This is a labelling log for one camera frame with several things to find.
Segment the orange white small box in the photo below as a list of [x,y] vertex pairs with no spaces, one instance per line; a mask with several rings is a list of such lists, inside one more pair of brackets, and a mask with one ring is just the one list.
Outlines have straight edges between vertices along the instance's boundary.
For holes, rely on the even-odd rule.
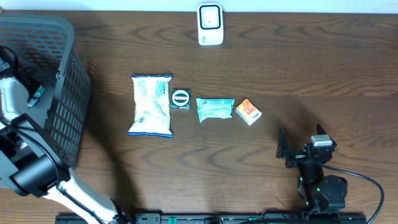
[[243,100],[235,109],[235,112],[249,125],[253,125],[262,112],[249,99]]

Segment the green wet wipe packet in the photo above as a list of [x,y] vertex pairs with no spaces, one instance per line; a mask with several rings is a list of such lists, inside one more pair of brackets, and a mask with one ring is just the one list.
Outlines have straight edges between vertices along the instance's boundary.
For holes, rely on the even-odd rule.
[[197,111],[199,121],[207,118],[232,118],[235,99],[232,98],[197,98]]

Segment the dark green round-label packet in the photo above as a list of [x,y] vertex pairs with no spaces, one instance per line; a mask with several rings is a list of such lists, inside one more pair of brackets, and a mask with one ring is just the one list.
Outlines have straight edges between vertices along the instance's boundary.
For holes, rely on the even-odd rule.
[[173,109],[189,110],[191,104],[191,90],[173,89],[170,106]]

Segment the white blue snack bag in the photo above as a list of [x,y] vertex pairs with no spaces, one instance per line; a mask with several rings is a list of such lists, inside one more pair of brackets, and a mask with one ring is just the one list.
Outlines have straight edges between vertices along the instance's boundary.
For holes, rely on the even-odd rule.
[[130,136],[171,138],[169,81],[172,75],[132,75],[134,89],[134,122]]

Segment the green tissue box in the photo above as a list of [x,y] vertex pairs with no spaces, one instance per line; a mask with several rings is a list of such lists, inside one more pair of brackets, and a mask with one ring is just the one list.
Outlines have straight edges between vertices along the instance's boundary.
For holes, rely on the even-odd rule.
[[39,88],[36,90],[36,92],[32,95],[32,97],[28,100],[27,102],[27,106],[29,108],[35,106],[39,101],[40,101],[40,97],[42,96],[42,94],[44,93],[45,88],[41,85],[39,86]]

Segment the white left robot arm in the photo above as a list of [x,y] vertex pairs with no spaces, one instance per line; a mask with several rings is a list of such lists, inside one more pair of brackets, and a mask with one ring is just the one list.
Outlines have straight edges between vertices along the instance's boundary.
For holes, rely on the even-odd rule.
[[15,193],[54,200],[88,223],[132,223],[114,200],[74,172],[91,80],[70,50],[57,65],[25,72],[1,47],[1,178]]

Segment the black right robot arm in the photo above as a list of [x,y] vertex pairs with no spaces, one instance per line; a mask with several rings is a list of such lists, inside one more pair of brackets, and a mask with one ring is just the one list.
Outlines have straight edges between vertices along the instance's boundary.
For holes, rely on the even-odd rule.
[[286,168],[299,171],[298,191],[307,204],[303,212],[306,219],[316,214],[337,213],[346,206],[347,180],[323,172],[323,166],[332,159],[336,146],[320,124],[317,125],[317,134],[301,151],[291,150],[284,131],[279,131],[276,157],[285,159]]

